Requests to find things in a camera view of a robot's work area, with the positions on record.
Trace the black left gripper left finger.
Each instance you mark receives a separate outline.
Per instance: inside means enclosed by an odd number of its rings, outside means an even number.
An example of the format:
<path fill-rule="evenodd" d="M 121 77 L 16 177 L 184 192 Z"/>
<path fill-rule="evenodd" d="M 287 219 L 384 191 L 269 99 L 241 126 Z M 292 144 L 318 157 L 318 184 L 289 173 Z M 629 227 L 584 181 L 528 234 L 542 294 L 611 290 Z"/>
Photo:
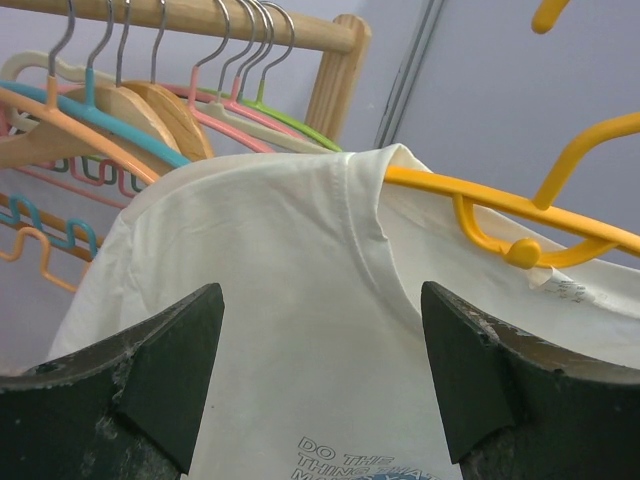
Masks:
<path fill-rule="evenodd" d="M 188 473 L 224 314 L 208 284 L 72 354 L 1 379 L 4 479 Z"/>

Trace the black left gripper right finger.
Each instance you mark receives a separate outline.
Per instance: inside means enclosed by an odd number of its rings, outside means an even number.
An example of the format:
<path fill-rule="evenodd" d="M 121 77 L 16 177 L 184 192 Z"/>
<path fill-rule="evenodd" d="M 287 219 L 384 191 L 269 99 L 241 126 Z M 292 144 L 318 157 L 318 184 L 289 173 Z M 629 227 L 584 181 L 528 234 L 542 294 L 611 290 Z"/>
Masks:
<path fill-rule="evenodd" d="M 421 313 L 463 478 L 638 478 L 637 369 L 550 343 L 436 282 L 422 286 Z"/>

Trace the white printed t shirt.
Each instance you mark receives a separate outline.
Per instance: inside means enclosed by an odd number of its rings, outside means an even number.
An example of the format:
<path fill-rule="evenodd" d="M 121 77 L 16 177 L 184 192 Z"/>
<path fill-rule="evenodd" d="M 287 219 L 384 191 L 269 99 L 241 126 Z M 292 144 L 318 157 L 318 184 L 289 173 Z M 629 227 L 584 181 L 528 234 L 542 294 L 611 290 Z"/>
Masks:
<path fill-rule="evenodd" d="M 145 188 L 118 215 L 51 358 L 208 283 L 225 311 L 193 479 L 457 479 L 419 300 L 435 281 L 575 352 L 639 363 L 639 273 L 525 271 L 473 245 L 449 199 L 384 181 L 404 146 L 235 155 Z"/>

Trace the turquoise plastic hanger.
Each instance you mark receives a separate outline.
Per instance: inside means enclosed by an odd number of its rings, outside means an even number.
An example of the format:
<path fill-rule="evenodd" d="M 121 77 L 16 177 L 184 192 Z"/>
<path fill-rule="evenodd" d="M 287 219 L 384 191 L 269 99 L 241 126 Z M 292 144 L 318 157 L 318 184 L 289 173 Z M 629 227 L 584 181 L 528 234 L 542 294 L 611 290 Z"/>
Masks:
<path fill-rule="evenodd" d="M 66 3 L 62 8 L 62 12 L 67 15 Z M 47 56 L 46 63 L 47 77 L 49 54 Z M 41 103 L 45 101 L 47 79 L 46 87 L 44 89 L 9 80 L 3 80 L 1 82 L 1 89 L 3 87 L 8 88 L 10 86 L 15 86 L 17 91 L 24 96 L 28 96 Z M 88 125 L 90 128 L 98 131 L 101 135 L 109 138 L 136 158 L 145 161 L 145 163 L 149 164 L 151 162 L 156 162 L 157 166 L 155 169 L 163 169 L 165 171 L 162 175 L 164 175 L 171 167 L 177 168 L 189 163 L 189 160 L 186 157 L 165 143 L 153 138 L 151 135 L 134 126 L 99 110 L 95 105 L 95 92 L 96 88 L 93 70 L 87 69 L 85 76 L 84 101 L 80 103 L 61 95 L 58 91 L 58 108 L 66 115 L 73 117 Z"/>

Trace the peach orange plastic hanger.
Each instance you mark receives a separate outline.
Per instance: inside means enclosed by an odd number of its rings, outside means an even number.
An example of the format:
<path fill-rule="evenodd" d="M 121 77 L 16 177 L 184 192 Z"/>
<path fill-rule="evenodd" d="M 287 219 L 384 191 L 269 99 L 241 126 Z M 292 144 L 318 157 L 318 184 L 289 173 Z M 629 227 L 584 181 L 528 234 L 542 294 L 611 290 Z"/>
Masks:
<path fill-rule="evenodd" d="M 38 126 L 21 135 L 7 135 L 1 138 L 1 167 L 15 168 L 25 165 L 42 164 L 63 158 L 102 153 L 146 183 L 160 178 L 158 172 L 131 153 L 117 145 L 96 130 L 63 113 L 58 108 L 58 89 L 55 77 L 55 59 L 57 53 L 69 42 L 75 27 L 75 8 L 69 1 L 68 24 L 64 36 L 49 54 L 49 73 L 47 90 L 43 103 L 24 96 L 14 88 L 1 89 L 1 103 L 14 107 L 40 120 Z M 17 230 L 13 250 L 2 252 L 1 258 L 14 262 L 23 253 L 28 236 L 37 239 L 41 245 L 39 260 L 40 274 L 46 280 L 69 291 L 76 288 L 54 276 L 48 270 L 53 239 L 43 231 L 41 213 L 25 201 L 9 197 L 1 202 L 10 211 L 1 215 L 1 222 Z"/>

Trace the wooden hanger with bar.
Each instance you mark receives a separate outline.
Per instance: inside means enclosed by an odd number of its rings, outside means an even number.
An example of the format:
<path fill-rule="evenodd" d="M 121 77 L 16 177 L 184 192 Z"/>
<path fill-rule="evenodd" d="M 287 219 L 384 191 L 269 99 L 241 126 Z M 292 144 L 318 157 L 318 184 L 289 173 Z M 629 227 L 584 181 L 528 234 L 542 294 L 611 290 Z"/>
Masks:
<path fill-rule="evenodd" d="M 158 1 L 161 20 L 151 53 L 151 72 L 148 81 L 128 80 L 124 86 L 139 94 L 156 112 L 172 134 L 179 151 L 190 161 L 214 156 L 208 137 L 201 129 L 191 110 L 173 92 L 156 82 L 157 57 L 167 21 L 167 3 Z"/>

